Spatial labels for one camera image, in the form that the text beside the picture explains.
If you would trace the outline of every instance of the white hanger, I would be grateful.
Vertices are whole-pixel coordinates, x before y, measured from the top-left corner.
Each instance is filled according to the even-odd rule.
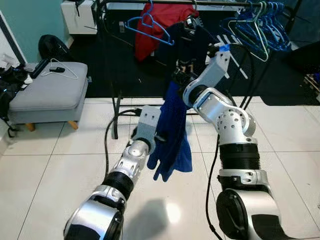
[[[68,69],[68,70],[70,71],[70,73],[73,74],[74,77],[72,77],[72,76],[67,76],[67,75],[64,75],[64,74],[62,74],[62,73],[60,73],[60,72],[54,72],[54,71],[49,71],[49,72],[44,71],[44,72],[41,73],[41,76],[47,76],[47,75],[49,75],[49,74],[58,74],[58,75],[64,76],[65,78],[69,78],[69,79],[75,79],[75,80],[76,80],[76,79],[79,79],[79,77],[75,74],[75,72],[70,69],[70,67],[68,67],[67,65],[65,65],[63,62],[58,61],[58,60],[55,59],[55,58],[51,58],[51,60],[50,60],[51,68],[54,67],[54,66],[53,66],[53,60],[55,61],[55,63],[57,62],[57,63],[61,64],[62,66],[64,66],[66,69]]]
[[[265,43],[264,43],[264,41],[263,41],[263,39],[262,39],[262,35],[261,35],[261,33],[260,33],[260,30],[259,30],[259,28],[258,28],[258,26],[257,26],[257,20],[258,20],[258,17],[259,17],[259,15],[261,14],[261,12],[262,12],[262,10],[263,10],[264,4],[263,4],[262,2],[259,2],[259,3],[260,3],[260,5],[261,5],[261,7],[260,7],[259,12],[258,12],[258,13],[256,14],[256,16],[254,17],[254,19],[252,19],[252,20],[230,20],[230,21],[228,22],[228,28],[230,29],[230,31],[233,33],[234,36],[237,36],[237,35],[235,34],[235,32],[234,32],[234,31],[231,29],[231,27],[230,27],[230,23],[231,23],[231,22],[235,22],[235,23],[239,23],[239,22],[250,23],[250,22],[252,22],[252,23],[254,23],[255,29],[256,29],[256,31],[257,31],[257,33],[258,33],[258,35],[259,35],[259,38],[260,38],[260,41],[261,41],[261,44],[262,44],[262,47],[263,47],[263,51],[264,51],[264,54],[265,54],[265,59],[262,59],[262,58],[258,57],[258,56],[255,55],[253,52],[251,52],[251,54],[252,54],[253,56],[255,56],[257,59],[261,60],[262,62],[266,62],[266,61],[268,61],[268,59],[269,59],[269,52],[268,52],[268,50],[267,50],[267,48],[266,48],[266,46],[265,46]]]

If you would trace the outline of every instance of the wooden stool leg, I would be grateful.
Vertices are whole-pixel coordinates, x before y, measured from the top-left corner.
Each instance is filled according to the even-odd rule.
[[[75,121],[68,121],[68,123],[71,125],[71,127],[74,129],[74,130],[77,130],[78,129],[78,125]]]
[[[36,126],[34,123],[26,123],[25,126],[27,129],[29,129],[30,132],[33,132],[34,130],[36,130]]]

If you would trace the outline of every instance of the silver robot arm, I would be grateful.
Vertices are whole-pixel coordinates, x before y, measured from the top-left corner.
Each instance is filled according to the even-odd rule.
[[[183,91],[185,104],[213,124],[220,136],[222,169],[218,180],[222,192],[216,200],[219,226],[231,239],[292,239],[280,225],[267,173],[260,169],[258,142],[253,138],[255,120],[213,88],[225,75],[229,59],[229,51],[216,52],[209,66],[199,77],[190,77]]]
[[[126,147],[103,183],[73,213],[64,229],[65,240],[118,240],[127,200],[146,158],[155,147],[160,110],[144,106],[133,143]]]

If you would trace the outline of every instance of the black bag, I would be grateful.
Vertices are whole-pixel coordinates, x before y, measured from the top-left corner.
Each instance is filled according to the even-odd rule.
[[[17,131],[8,124],[10,102],[15,98],[17,92],[19,92],[27,76],[28,73],[23,69],[23,65],[17,68],[10,67],[6,71],[0,68],[0,119],[9,126],[8,134],[10,137],[12,137],[10,131]]]
[[[38,48],[42,59],[57,59],[60,62],[76,62],[67,46],[54,35],[41,36]]]

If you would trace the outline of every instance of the blue tape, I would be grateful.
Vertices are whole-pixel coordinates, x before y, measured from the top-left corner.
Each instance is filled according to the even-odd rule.
[[[219,47],[219,51],[220,52],[230,51],[230,44],[226,44],[226,45],[223,45],[223,46]]]

